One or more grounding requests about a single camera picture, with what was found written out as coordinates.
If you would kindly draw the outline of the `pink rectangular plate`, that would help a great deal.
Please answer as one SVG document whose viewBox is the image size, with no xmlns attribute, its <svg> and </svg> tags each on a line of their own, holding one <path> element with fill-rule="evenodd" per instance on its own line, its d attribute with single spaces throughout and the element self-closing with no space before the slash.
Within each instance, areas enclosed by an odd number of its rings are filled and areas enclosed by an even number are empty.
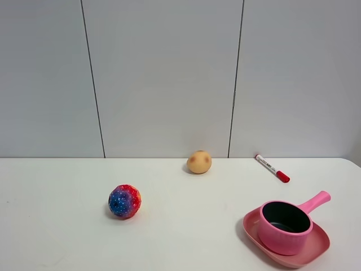
<svg viewBox="0 0 361 271">
<path fill-rule="evenodd" d="M 252 241 L 267 257 L 274 262 L 287 268 L 298 269 L 316 260 L 330 247 L 330 240 L 326 232 L 316 223 L 310 235 L 307 237 L 305 246 L 300 253 L 293 256 L 285 256 L 268 249 L 260 240 L 257 230 L 259 226 L 259 208 L 247 213 L 243 218 L 243 229 L 246 236 Z"/>
</svg>

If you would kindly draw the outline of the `pink saucepan with handle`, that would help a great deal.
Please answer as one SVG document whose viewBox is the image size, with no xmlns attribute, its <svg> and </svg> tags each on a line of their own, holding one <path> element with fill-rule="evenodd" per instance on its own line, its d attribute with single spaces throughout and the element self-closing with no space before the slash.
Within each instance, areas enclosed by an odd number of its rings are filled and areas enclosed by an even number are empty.
<svg viewBox="0 0 361 271">
<path fill-rule="evenodd" d="M 300 205 L 279 200 L 266 202 L 259 210 L 261 242 L 281 255 L 300 253 L 314 226 L 310 212 L 330 200 L 330 194 L 321 191 Z"/>
</svg>

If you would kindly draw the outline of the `red white marker pen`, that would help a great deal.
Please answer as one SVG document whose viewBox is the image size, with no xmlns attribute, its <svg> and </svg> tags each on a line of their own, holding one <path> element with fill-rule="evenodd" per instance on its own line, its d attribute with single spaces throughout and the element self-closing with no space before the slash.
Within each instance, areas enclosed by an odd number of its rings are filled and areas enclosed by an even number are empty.
<svg viewBox="0 0 361 271">
<path fill-rule="evenodd" d="M 290 178 L 285 173 L 269 164 L 260 154 L 257 154 L 255 159 L 265 168 L 267 168 L 273 175 L 275 175 L 281 182 L 288 183 L 290 181 Z"/>
</svg>

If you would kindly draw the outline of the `beige potato toy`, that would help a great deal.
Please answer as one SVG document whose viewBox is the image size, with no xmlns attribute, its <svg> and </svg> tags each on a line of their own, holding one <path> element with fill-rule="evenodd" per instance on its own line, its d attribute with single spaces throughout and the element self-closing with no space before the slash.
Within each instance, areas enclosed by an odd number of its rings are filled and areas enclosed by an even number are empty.
<svg viewBox="0 0 361 271">
<path fill-rule="evenodd" d="M 187 168 L 195 174 L 206 173 L 212 166 L 212 157 L 203 150 L 195 151 L 187 160 Z"/>
</svg>

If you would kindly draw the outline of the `multicolour dotted ball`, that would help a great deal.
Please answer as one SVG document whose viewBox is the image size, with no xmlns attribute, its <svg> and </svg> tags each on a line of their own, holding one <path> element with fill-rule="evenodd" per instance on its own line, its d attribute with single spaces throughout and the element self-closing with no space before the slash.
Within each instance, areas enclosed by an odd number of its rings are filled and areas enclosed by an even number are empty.
<svg viewBox="0 0 361 271">
<path fill-rule="evenodd" d="M 139 211 L 141 203 L 139 190 L 128 184 L 117 186 L 108 197 L 110 212 L 122 220 L 132 218 Z"/>
</svg>

